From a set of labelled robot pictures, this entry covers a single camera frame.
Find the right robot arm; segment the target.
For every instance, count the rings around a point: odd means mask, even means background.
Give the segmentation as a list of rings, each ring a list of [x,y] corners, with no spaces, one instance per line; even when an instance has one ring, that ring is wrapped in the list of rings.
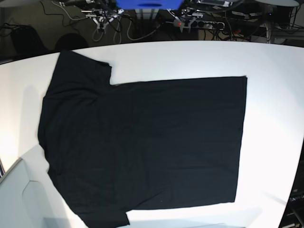
[[[86,18],[94,21],[97,31],[105,31],[107,25],[124,14],[115,0],[59,0],[58,3],[61,7],[78,7]]]

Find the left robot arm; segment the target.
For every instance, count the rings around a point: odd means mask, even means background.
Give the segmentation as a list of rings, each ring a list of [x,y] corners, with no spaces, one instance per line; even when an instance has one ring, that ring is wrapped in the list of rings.
[[[230,11],[236,5],[236,0],[185,0],[178,9],[167,11],[181,32],[191,29],[221,31],[225,23],[214,18],[214,14]]]

